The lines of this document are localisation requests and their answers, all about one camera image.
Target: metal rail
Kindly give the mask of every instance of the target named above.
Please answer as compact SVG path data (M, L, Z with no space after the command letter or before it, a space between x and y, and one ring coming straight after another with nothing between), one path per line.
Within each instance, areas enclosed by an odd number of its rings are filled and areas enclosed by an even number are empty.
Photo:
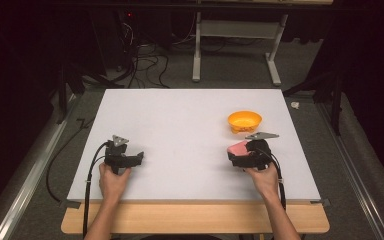
M379 215L373 198L364 185L363 180L360 178L357 168L355 167L351 156L348 154L345 144L343 143L341 137L337 136L335 131L330 126L330 116L326 106L323 103L319 103L316 104L316 107L324 122L326 123L326 126L328 127L330 134L332 135L332 138L335 141L335 144L341 154L343 160L342 165L344 167L345 173L351 183L352 188L354 189L358 201L360 202L361 208L363 209L366 218L372 227L376 239L384 240L384 222Z
M23 186L18 192L17 196L14 199L8 213L6 214L4 220L0 225L0 240L9 239L21 217L23 216L24 211L29 204L37 185L39 184L39 179L42 176L43 171L48 165L48 161L51 158L52 152L55 149L55 146L58 143L59 138L61 137L62 132L64 131L65 126L67 125L67 119L71 115L73 109L77 105L79 99L74 99L74 95L71 96L69 100L72 104L69 107L68 113L64 121L56 125L52 131L52 135L46 149L43 150L41 155L37 158L35 164L33 165L29 175L24 181Z
M171 10L188 12L226 12L241 11L255 13L314 13L332 14L332 15L358 15L366 14L366 7L338 7L329 4L302 4L291 2L278 3L140 3L140 2L82 2L82 1L48 1L45 5L57 8L124 8L129 10Z

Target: white tabletop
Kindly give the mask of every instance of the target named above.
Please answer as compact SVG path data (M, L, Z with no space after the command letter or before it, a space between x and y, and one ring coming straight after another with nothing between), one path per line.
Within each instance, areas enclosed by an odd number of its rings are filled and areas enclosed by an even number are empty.
M286 198L319 200L282 92L273 89L106 90L67 198L84 200L92 158L115 134L130 140L127 155L145 152L123 200L261 199L250 176L227 158L227 147L249 135L230 131L227 117L240 110L263 117L257 131L280 135L267 142L280 162ZM91 201L102 199L97 165Z

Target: pink object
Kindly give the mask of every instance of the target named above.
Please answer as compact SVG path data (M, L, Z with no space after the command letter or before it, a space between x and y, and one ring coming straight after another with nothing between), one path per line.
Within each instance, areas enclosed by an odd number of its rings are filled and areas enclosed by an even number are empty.
M235 154L236 156L247 156L249 152L246 150L245 145L248 141L242 141L227 148L227 152Z

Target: human hand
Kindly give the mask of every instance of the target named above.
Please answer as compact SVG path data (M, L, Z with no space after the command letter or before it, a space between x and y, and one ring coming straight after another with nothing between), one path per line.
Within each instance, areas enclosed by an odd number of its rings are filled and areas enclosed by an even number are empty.
M269 167L258 171L254 168L245 168L245 172L251 175L255 188L261 194L264 200L279 199L278 195L278 175L274 163L270 163Z
M121 195L127 186L132 169L126 168L122 175L114 174L111 167L105 163L99 165L101 178L99 179L99 187L101 188L104 201L116 203L120 200Z

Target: wire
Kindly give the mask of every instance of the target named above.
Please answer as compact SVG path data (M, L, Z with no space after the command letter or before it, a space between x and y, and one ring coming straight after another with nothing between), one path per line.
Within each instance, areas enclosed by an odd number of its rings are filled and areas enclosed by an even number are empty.
M175 45L173 45L173 47L176 48L176 49L180 49L180 50L193 49L193 48L195 48L195 43L189 43L190 40L184 41L184 42L179 43L179 44L175 44Z
M133 44L133 29L127 23L123 23L123 25L130 29L130 32L131 32L131 34L130 34L130 46L132 46L132 44Z
M155 83L149 77L149 70L151 68L153 68L153 67L156 67L158 65L158 63L160 61L159 58L165 58L166 61L165 61L165 64L164 64L164 69L158 75L158 83ZM158 87L170 88L168 85L164 84L163 81L162 81L162 76L167 71L168 62L169 62L169 58L166 55L162 55L162 54L159 54L159 55L143 55L143 56L140 57L140 61L145 61L145 62L150 62L151 63L149 66L147 66L147 67L145 67L143 69L140 69L140 71L145 71L145 76L146 76L146 79L148 80L148 82L150 82L152 85L155 85L155 86L158 86Z
M105 157L105 156L103 156L103 157L96 159L96 157L98 156L98 153L105 146L108 146L108 142L104 142L103 144L101 144L101 146L99 146L98 150L96 150L95 156L93 157L92 163L90 164L89 173L87 175L86 191L85 191L85 209L84 209L84 215L83 215L83 238L86 237L86 234L87 234L87 225L88 225L87 222L88 222L88 217L89 217L89 198L90 198L90 185L92 182L92 170L93 170L93 167L95 166L96 162L99 159Z
M129 85L127 85L127 88L130 88L132 86L132 81L135 78L136 73L138 71L138 58L137 57L136 57L136 60L135 60L135 62L133 64L135 65L135 69L134 69L134 71L132 73L132 77L130 78Z
M226 43L228 43L230 45L237 45L237 46L250 46L250 45L256 44L257 42L261 42L263 40L261 38L250 38L251 41L249 43L240 43L240 42L229 41L230 39L234 40L234 39L237 39L237 38L227 38L225 40Z
M282 171L280 170L279 161L277 160L277 158L274 154L268 155L264 150L259 149L259 148L257 148L257 149L259 150L259 152L262 152L262 153L264 153L264 155L269 157L272 160L274 166L276 167L277 177L279 179L280 202L282 204L283 209L286 210L285 186L283 185L283 177L282 177Z
M136 83L138 84L139 88L145 88L146 87L145 82L142 79L139 79L137 76L135 76L134 79L136 80Z
M149 47L149 46L152 46L152 50L149 53L142 53L142 54L140 54L138 56L140 57L142 55L149 55L149 54L154 53L157 50L157 44L156 43L150 43L150 44L143 44L143 45L138 46L138 52L142 48Z
M79 134L83 129L86 129L89 127L89 124L91 122L93 122L95 120L95 117L93 117L91 120L89 120L86 124L84 124L83 126L80 127L79 130L77 130L77 132L75 132L68 140L67 142L57 151L57 153L54 155L54 157L51 159L51 161L49 162L49 165L47 167L47 170L46 170L46 189L48 190L48 193L49 195L55 200L57 201L59 204L62 203L61 199L59 199L51 190L51 187L50 187L50 183L49 183L49 175L50 175L50 172L51 172L51 168L52 168L52 165L54 164L55 162L55 159L57 159L58 155L62 152L62 150L64 150L64 148L71 142L71 140L74 139L74 137L77 136L77 134Z
M173 45L177 45L177 44L181 44L181 43L184 43L184 42L188 42L188 41L190 41L190 40L195 38L195 37L189 38L190 35L192 34L193 27L195 26L195 21L196 21L196 14L193 14L193 20L192 20L191 27L189 29L189 33L186 35L186 37L183 40L180 40L179 42L172 43Z

